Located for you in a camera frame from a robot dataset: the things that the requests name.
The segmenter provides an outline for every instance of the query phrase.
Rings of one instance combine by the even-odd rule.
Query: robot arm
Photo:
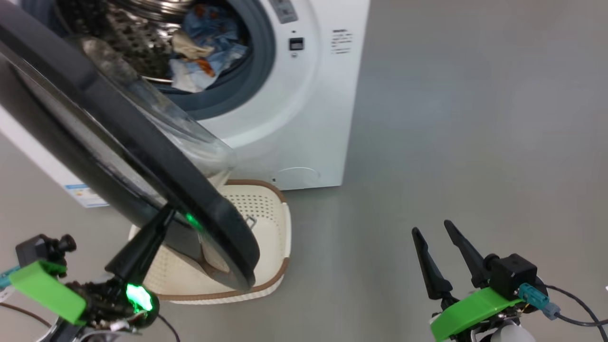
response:
[[[458,247],[471,272],[471,283],[479,291],[458,300],[450,292],[452,284],[446,280],[429,254],[429,247],[418,228],[412,229],[412,237],[430,299],[441,299],[440,313],[430,322],[437,341],[447,339],[456,342],[532,342],[535,339],[520,325],[520,318],[527,313],[541,310],[551,320],[561,319],[580,326],[598,327],[604,341],[608,341],[601,327],[607,321],[597,317],[580,299],[555,287],[583,305],[594,323],[584,323],[566,318],[559,307],[550,302],[547,285],[537,277],[537,267],[523,257],[512,254],[500,258],[490,254],[482,258],[451,221],[444,222],[447,233]]]
[[[161,209],[110,261],[106,271],[114,276],[101,283],[58,281],[66,275],[66,252],[76,249],[71,236],[56,240],[40,235],[20,243],[19,267],[8,275],[10,284],[59,316],[39,342],[87,341],[93,336],[109,342],[151,325],[159,300],[141,285],[175,214],[169,204]]]

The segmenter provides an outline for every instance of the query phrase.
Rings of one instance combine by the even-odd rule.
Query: blue cloth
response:
[[[242,58],[247,52],[247,46],[239,44],[240,32],[236,15],[222,7],[198,4],[194,6],[184,18],[182,30],[200,47],[212,47],[213,52],[206,58],[214,75],[210,75],[201,69],[197,61],[173,60],[171,70],[173,71],[174,86],[179,84],[196,85],[198,89],[182,89],[191,92],[202,91],[210,86],[224,70],[232,63]],[[189,72],[190,80],[176,80],[184,77],[183,64]]]

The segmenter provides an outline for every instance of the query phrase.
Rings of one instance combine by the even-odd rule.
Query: black cable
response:
[[[171,329],[171,331],[173,332],[173,335],[175,335],[175,342],[180,342],[178,332],[175,331],[175,328],[163,316],[161,316],[160,314],[158,315],[158,318],[160,318],[161,321],[163,321],[167,325],[167,327],[169,329]]]
[[[562,315],[561,313],[556,313],[555,317],[561,319],[562,321],[577,325],[577,326],[581,326],[581,327],[601,327],[604,326],[606,324],[608,324],[608,319],[605,319],[603,321],[599,321],[599,322],[581,322],[581,321],[577,321],[575,319],[571,319],[568,317],[565,317],[564,315]]]
[[[591,316],[591,319],[593,320],[593,324],[599,324],[600,323],[598,317],[591,310],[591,308],[587,304],[585,304],[585,302],[583,302],[577,296],[571,294],[568,291],[562,290],[559,287],[555,287],[555,286],[552,286],[552,285],[537,284],[537,286],[544,286],[546,288],[550,288],[550,289],[552,289],[554,291],[560,292],[560,293],[562,293],[562,294],[564,294],[564,295],[566,295],[566,296],[574,299],[583,309],[585,309],[585,311],[589,314],[589,316]],[[561,319],[561,320],[563,320],[565,322],[576,324],[576,323],[570,322],[570,321],[574,321],[573,319],[570,319],[568,317],[564,317],[560,313],[555,314],[555,317],[557,317],[557,318],[559,318],[559,319]],[[602,325],[603,324],[599,324],[599,325],[596,325],[596,327],[599,329],[599,334],[602,335],[602,340],[604,342],[608,342],[608,335],[606,335],[606,331],[604,330],[604,327]]]
[[[42,317],[40,317],[40,316],[38,316],[38,315],[36,315],[34,313],[31,313],[31,312],[29,312],[27,310],[24,310],[24,309],[22,309],[20,307],[16,307],[16,306],[12,306],[10,304],[4,304],[4,303],[0,303],[0,306],[1,307],[5,307],[5,308],[10,309],[10,310],[13,310],[13,311],[21,312],[24,315],[28,315],[31,318],[37,320],[38,322],[44,324],[47,328],[52,327],[52,325],[49,322],[45,321]]]

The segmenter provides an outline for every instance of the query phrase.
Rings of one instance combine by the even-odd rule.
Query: laundry basket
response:
[[[229,181],[219,190],[241,212],[257,220],[252,231],[260,246],[256,285],[248,293],[232,290],[207,277],[194,263],[162,246],[143,281],[161,301],[178,304],[224,304],[270,295],[283,281],[291,252],[291,216],[281,192],[255,180]],[[139,228],[132,226],[129,239]]]

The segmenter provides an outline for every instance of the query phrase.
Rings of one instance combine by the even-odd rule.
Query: blue connector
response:
[[[6,272],[0,273],[0,290],[10,286],[9,276],[11,275],[11,273],[19,271],[19,269],[21,269],[21,267],[17,266],[11,268]]]
[[[544,309],[544,307],[550,302],[548,296],[526,282],[519,287],[517,295],[519,298],[523,299],[524,302],[539,310]]]
[[[523,283],[519,287],[517,295],[519,296],[519,298],[523,299],[524,302],[541,310],[542,313],[545,314],[548,319],[552,321],[554,319],[557,319],[557,317],[555,317],[555,314],[559,313],[559,306],[557,306],[555,303],[550,302],[548,296],[534,288],[532,285],[528,283]]]

